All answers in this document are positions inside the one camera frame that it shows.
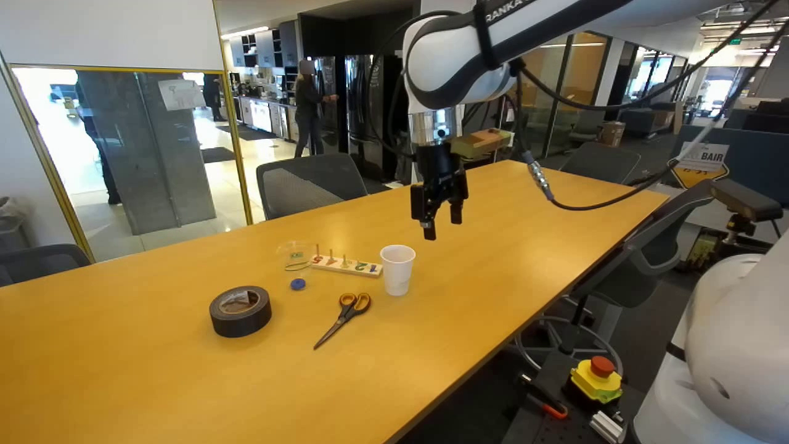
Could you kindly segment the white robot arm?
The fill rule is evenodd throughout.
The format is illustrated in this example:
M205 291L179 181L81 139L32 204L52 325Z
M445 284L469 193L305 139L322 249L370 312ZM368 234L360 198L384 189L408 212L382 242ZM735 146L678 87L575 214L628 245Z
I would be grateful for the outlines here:
M401 80L416 162L408 204L425 239L437 236L433 218L440 204L449 204L454 225L464 223L465 171L450 150L461 130L459 106L503 96L514 85L509 64L528 50L625 3L476 0L469 13L422 16L403 29Z

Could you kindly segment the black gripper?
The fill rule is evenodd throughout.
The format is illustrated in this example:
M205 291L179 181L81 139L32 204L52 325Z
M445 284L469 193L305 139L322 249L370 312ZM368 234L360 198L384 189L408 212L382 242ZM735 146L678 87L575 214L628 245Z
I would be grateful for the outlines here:
M412 188L412 218L419 223L422 234L433 239L433 214L440 204L449 204L450 225L464 223L465 171L449 143L419 146L413 161L422 181Z

